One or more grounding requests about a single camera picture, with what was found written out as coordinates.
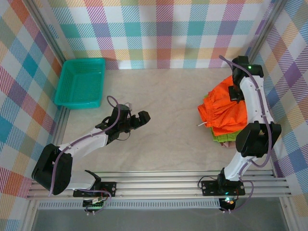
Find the gray floor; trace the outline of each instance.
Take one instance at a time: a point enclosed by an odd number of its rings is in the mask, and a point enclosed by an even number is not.
[[[286,231],[288,228],[278,198],[251,199],[233,214],[222,214],[216,209],[110,209],[87,217],[82,210],[38,210],[32,231],[62,230]]]

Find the plaid wall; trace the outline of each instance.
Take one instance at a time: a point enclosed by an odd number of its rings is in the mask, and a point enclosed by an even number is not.
[[[279,176],[286,177],[297,212],[308,227],[308,0],[289,0],[257,56],[264,87],[282,134],[275,145]]]
[[[270,0],[36,0],[65,57],[107,69],[222,67],[245,54]]]
[[[31,172],[51,142],[57,59],[21,0],[0,0],[0,230],[16,230]]]

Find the white string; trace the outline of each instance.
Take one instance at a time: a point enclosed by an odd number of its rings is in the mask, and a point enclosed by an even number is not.
[[[199,127],[199,126],[201,126],[201,125],[203,125],[203,124],[207,124],[207,122],[203,122],[202,124],[199,124],[199,125],[197,125],[197,126]]]

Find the cable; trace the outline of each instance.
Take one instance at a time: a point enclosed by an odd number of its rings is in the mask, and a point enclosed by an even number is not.
[[[96,135],[102,134],[102,133],[108,131],[109,129],[111,129],[114,125],[117,124],[117,122],[118,122],[118,120],[119,120],[119,118],[120,118],[120,113],[121,113],[121,112],[120,112],[120,105],[119,105],[118,101],[117,101],[113,96],[108,95],[108,96],[107,96],[107,101],[108,101],[108,103],[109,103],[112,107],[114,107],[114,106],[110,103],[109,98],[112,98],[112,99],[115,101],[116,106],[117,106],[117,108],[118,108],[118,113],[117,113],[116,120],[114,121],[114,123],[113,123],[112,125],[110,125],[109,127],[107,127],[106,129],[104,129],[104,130],[102,130],[102,131],[100,131],[100,132],[96,132],[96,133],[93,133],[93,134],[91,134],[91,135],[86,135],[86,136],[84,136],[84,137],[79,138],[78,140],[75,140],[74,142],[72,142],[70,145],[66,146],[66,147],[60,152],[60,154],[59,154],[58,157],[56,158],[56,160],[55,160],[55,162],[54,162],[54,165],[53,165],[52,176],[51,176],[51,187],[50,187],[50,192],[49,192],[48,196],[51,196],[51,195],[52,195],[53,188],[54,188],[55,176],[56,176],[56,169],[57,169],[57,165],[58,165],[59,159],[60,159],[60,157],[62,156],[62,154],[63,154],[67,149],[70,149],[70,148],[73,147],[75,144],[79,143],[80,141],[82,141],[82,140],[84,140],[84,139],[86,139],[86,138],[92,137],[92,136],[96,136]]]
[[[107,191],[105,188],[102,188],[102,190],[105,190],[105,191]],[[103,196],[103,193],[101,192],[101,195],[102,195],[102,199],[104,198],[104,196]],[[108,195],[106,196],[106,199],[104,199],[104,201],[106,201],[107,199],[108,199]]]
[[[237,193],[237,197],[234,201],[237,201],[239,199],[239,190],[238,189],[236,189],[236,193]]]
[[[213,177],[210,177],[210,176],[203,176],[203,177],[201,177],[200,180],[198,181],[198,187],[199,187],[200,189],[202,189],[202,187],[200,187],[200,182],[201,182],[201,180],[202,180],[204,177],[209,177],[209,178],[211,178],[211,179],[213,179],[213,180],[217,180],[217,179],[215,179],[215,178],[213,178]]]
[[[240,180],[241,182],[243,182],[243,183],[244,183],[244,182],[249,182],[249,183],[251,183],[251,192],[250,192],[250,194],[249,194],[247,200],[246,200],[240,207],[234,209],[234,210],[233,210],[233,212],[234,212],[234,211],[236,211],[236,210],[241,209],[245,204],[247,204],[247,202],[250,200],[250,198],[251,198],[251,196],[252,196],[252,194],[253,194],[253,192],[254,192],[254,184],[253,184],[253,182],[252,182],[251,180],[243,180],[243,179],[242,179],[242,172],[243,172],[243,170],[244,170],[245,167],[248,165],[248,162],[251,162],[253,165],[255,165],[256,167],[260,167],[260,168],[261,168],[261,167],[264,167],[264,166],[268,163],[268,161],[270,160],[270,155],[271,155],[271,150],[272,150],[272,148],[271,148],[271,146],[272,146],[272,139],[271,139],[270,125],[269,125],[269,122],[268,122],[268,120],[267,120],[267,118],[266,118],[266,114],[265,114],[265,108],[264,108],[264,103],[263,103],[263,99],[262,99],[262,94],[261,94],[260,88],[259,88],[258,83],[256,82],[255,78],[252,76],[252,74],[251,74],[248,70],[246,70],[246,69],[243,68],[242,66],[240,66],[240,65],[238,65],[238,64],[235,64],[235,63],[233,63],[233,62],[227,60],[227,59],[226,59],[225,57],[223,57],[222,55],[220,55],[219,58],[220,58],[221,60],[225,61],[225,62],[230,66],[231,70],[232,70],[232,66],[235,66],[235,67],[237,67],[237,68],[243,70],[243,71],[244,71],[245,73],[247,73],[248,76],[250,77],[251,81],[253,82],[253,84],[254,84],[254,86],[255,86],[257,92],[258,92],[258,96],[259,96],[259,100],[260,100],[260,104],[261,104],[262,118],[264,119],[264,122],[265,122],[265,125],[266,125],[266,129],[267,129],[267,131],[268,131],[268,137],[269,137],[269,148],[268,148],[268,153],[267,153],[267,156],[266,156],[266,159],[265,159],[264,163],[261,164],[261,165],[258,165],[258,164],[256,164],[256,163],[252,160],[253,158],[251,158],[251,159],[249,159],[249,160],[243,165],[243,167],[241,168],[241,170],[240,170],[240,172],[239,172],[239,180]]]
[[[124,140],[116,139],[116,140],[118,140],[118,141],[127,141],[129,139],[129,137],[130,137],[130,132],[129,132],[129,135],[128,135],[128,137],[126,139],[124,139]]]
[[[199,124],[199,125],[197,125],[197,126],[199,127],[199,126],[201,126],[201,125],[203,125],[203,124],[207,124],[207,122],[203,122],[203,123],[201,123],[201,124]]]

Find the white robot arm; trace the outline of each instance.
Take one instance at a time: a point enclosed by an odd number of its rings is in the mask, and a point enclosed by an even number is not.
[[[265,94],[263,90],[263,82],[264,82],[263,78],[260,76],[253,76],[253,77],[260,87],[263,102],[266,102]],[[264,118],[262,116],[259,96],[258,96],[258,93],[256,91],[256,88],[251,78],[244,77],[241,80],[240,88],[243,92],[244,100],[246,103],[247,123],[249,124],[249,123],[254,123],[255,121],[257,121],[260,124],[265,124]],[[266,103],[264,104],[264,108],[265,108],[266,118],[268,122],[269,123],[274,122],[273,118],[271,117],[269,113],[269,109]],[[237,151],[235,153],[234,158],[229,163],[229,165],[225,167],[226,179],[231,180],[231,181],[238,181],[239,172],[241,168],[243,167],[243,165],[248,162],[248,164],[246,165],[242,173],[246,172],[246,170],[252,164],[249,161],[251,158],[253,158],[252,160],[257,160],[256,156],[255,157],[251,157],[251,156],[242,157],[241,153]]]
[[[60,146],[46,145],[32,172],[32,178],[54,195],[65,189],[101,190],[101,178],[88,170],[72,171],[72,166],[87,154],[116,140],[120,133],[130,133],[151,119],[146,111],[138,115],[131,115],[129,107],[119,104],[114,107],[111,116],[85,136]]]
[[[237,152],[227,167],[224,167],[217,180],[202,181],[204,196],[245,195],[242,174],[253,163],[263,167],[270,158],[270,151],[277,141],[281,126],[275,124],[269,113],[263,89],[263,71],[260,65],[249,64],[247,56],[238,56],[232,62],[222,56],[232,68],[233,86],[229,86],[231,101],[245,100],[247,126],[237,135]],[[254,160],[267,154],[266,161],[257,165]]]

